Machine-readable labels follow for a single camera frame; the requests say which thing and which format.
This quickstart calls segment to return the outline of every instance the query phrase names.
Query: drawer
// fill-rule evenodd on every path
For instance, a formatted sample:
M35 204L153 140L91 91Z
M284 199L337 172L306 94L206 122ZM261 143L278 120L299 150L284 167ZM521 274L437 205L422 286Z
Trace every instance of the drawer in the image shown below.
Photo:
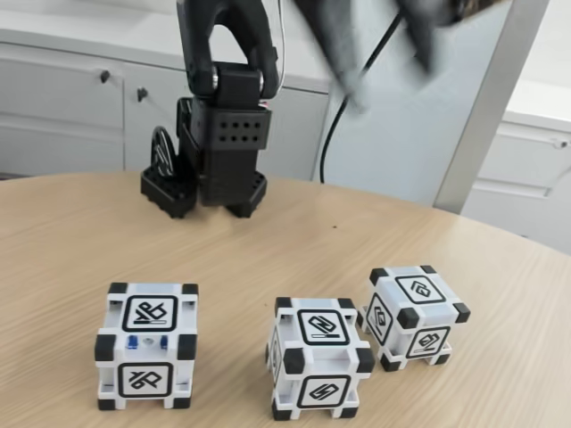
M0 172L24 176L123 170L120 130L0 114Z
M0 44L0 77L0 113L123 128L120 62Z
M502 122L478 178L551 188L571 167L571 135Z

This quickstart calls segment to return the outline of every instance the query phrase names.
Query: printed symbol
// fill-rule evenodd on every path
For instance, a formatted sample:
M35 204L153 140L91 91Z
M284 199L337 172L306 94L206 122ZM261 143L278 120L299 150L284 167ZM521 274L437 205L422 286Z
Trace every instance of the printed symbol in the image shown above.
M168 313L162 308L162 305L164 305L164 302L159 303L153 308L153 306L146 301L140 303L138 308L135 309L138 318L133 321L133 324L167 324L166 319L161 319Z
M157 388L157 383L162 380L162 377L155 372L133 372L131 373L128 381L131 384L131 388L140 390L145 385L151 385L153 388Z
M427 334L425 337L418 341L418 344L422 346L422 349L415 350L414 353L418 354L419 352L427 352L430 350L435 350L435 348L431 348L434 344L436 344L440 340L440 336L436 333L434 334Z
M428 287L419 281L412 283L410 289L416 294L420 294L422 297L430 297L430 290L428 290Z
M311 317L309 323L310 325L313 325L315 328L317 328L323 333L323 334L312 334L311 337L314 339L341 337L339 334L331 334L332 332L335 331L337 326L321 315L316 315L314 317Z
M375 308L375 319L377 320L377 324L381 326L386 325L385 313L381 310L381 308Z
M326 383L325 385L321 385L317 389L310 392L310 397L316 399L317 401L321 401L327 397L331 397L337 391L339 391L339 387L337 385L334 383Z

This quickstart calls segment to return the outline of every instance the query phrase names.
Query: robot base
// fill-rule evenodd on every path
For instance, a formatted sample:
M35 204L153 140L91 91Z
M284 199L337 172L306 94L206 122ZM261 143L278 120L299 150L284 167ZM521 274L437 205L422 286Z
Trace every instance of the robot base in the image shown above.
M250 218L267 190L268 180L256 171L250 199L226 208L238 218ZM141 174L141 193L171 218L183 218L196 205L198 186L195 181L188 179L164 178L158 173L156 167L149 167Z

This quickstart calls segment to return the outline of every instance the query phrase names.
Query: black wheel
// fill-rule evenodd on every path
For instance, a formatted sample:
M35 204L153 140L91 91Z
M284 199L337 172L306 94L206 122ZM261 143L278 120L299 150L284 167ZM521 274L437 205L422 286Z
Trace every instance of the black wheel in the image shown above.
M151 165L161 177L174 178L177 175L176 161L177 155L169 133L163 127L155 128L151 144Z

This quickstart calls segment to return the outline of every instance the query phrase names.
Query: black and white icon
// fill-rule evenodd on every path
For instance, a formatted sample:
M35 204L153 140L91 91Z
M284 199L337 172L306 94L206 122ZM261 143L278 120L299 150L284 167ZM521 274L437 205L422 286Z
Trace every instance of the black and white icon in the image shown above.
M310 397L316 399L317 401L322 401L338 391L339 387L334 383L324 383L323 385L318 386L315 390L310 392Z
M177 328L177 309L178 299L175 296L131 296L125 306L123 330L172 332Z
M427 276L398 276L394 278L413 303L440 303L446 298Z
M379 344L384 345L393 326L393 316L376 293L373 294L373 299L368 305L367 324Z
M340 376L308 376L303 380L299 408L331 408L339 407L345 401L351 377Z
M172 393L172 364L126 363L117 370L123 398L162 398Z
M136 325L165 325L167 320L164 318L167 315L167 311L164 310L164 302L157 303L157 306L151 306L148 301L143 301L139 303L135 313L137 314L137 319L133 321Z
M162 379L162 376L151 371L151 372L131 372L131 377L129 377L128 382L131 388L140 390L145 385L150 385L157 389L157 383Z
M446 343L450 327L419 330L410 344L407 358L425 358L436 355Z
M279 369L282 366L282 351L279 348L279 336L277 335L277 328L274 329L274 334L271 338L271 348L269 350L269 362L271 364L272 374L274 375L274 384L277 383L279 376Z
M334 331L337 330L337 325L322 315L311 317L310 324L321 332L318 334L312 334L311 338L313 339L338 339L340 337L338 333L334 333Z
M414 283L412 283L410 289L416 294L419 294L420 296L426 298L429 298L431 294L428 287L425 284L420 283L419 281L415 281Z
M297 316L308 345L347 345L349 335L341 314L333 309L301 309Z

